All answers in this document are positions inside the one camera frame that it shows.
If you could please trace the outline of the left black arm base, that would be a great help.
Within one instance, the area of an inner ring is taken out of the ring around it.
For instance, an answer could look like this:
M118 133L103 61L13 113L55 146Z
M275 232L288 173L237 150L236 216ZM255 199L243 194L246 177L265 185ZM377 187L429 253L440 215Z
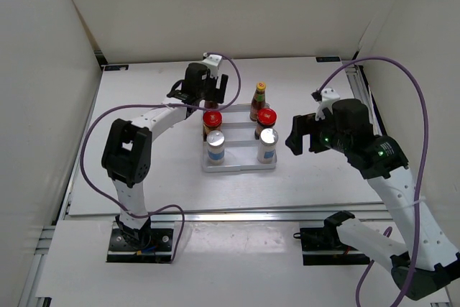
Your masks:
M173 228L154 225L148 232L147 239L135 244L113 225L106 253L108 263L148 263L169 264L173 254Z

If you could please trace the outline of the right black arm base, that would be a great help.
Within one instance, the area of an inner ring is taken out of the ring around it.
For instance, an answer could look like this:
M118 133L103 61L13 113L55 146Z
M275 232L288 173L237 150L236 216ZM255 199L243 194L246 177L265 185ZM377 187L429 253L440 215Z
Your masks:
M368 265L370 259L345 244L332 244L322 228L300 228L293 234L300 241L304 266Z

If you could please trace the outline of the silver-lid white shaker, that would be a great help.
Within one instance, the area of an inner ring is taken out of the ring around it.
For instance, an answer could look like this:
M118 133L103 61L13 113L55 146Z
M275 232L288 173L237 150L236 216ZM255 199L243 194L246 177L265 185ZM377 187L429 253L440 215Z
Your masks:
M262 164L271 163L275 157L278 133L273 128L263 129L259 136L257 159Z
M213 130L206 137L208 160L214 165L220 165L224 161L225 137L220 130Z

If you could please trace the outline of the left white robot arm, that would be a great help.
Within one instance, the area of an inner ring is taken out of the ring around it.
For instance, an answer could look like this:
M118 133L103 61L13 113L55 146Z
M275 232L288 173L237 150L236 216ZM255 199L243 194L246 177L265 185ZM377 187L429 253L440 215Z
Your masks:
M127 229L126 241L134 249L144 249L151 240L150 220L144 202L143 180L150 170L152 143L173 125L186 120L200 102L224 102L226 75L219 79L222 57L209 55L190 63L184 79L178 81L166 99L131 120L117 119L111 125L103 151L102 167L108 173L121 204L117 223Z

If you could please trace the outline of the red-lid sauce jar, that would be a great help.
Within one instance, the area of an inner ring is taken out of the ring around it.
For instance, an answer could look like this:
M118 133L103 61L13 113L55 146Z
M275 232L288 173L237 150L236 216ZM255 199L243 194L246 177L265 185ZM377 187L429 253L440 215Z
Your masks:
M258 111L257 125L254 130L255 139L259 139L263 129L273 128L277 121L277 114L271 108L263 108Z
M206 141L210 132L220 130L223 118L219 111L205 111L202 120L203 140Z

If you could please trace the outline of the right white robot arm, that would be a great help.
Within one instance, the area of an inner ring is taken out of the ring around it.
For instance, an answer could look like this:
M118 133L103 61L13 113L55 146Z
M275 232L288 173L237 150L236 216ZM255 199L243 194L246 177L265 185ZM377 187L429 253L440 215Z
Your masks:
M333 102L316 114L297 115L285 144L294 155L335 150L344 154L386 205L403 242L365 226L349 211L323 222L309 239L328 249L352 247L383 266L405 296L418 301L459 278L459 250L447 239L428 207L415 199L408 159L391 137L373 132L367 107L354 98Z

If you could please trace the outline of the tall yellow-cap sauce bottle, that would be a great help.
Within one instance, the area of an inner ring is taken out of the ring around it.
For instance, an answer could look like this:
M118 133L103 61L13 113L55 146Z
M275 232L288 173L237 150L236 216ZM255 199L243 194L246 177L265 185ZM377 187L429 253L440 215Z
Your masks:
M255 122L257 120L257 115L260 109L265 107L265 91L266 91L266 83L265 82L258 82L256 84L255 92L251 102L251 109L249 113L249 118Z
M215 102L215 101L205 101L204 107L206 109L218 109L219 104L217 102Z

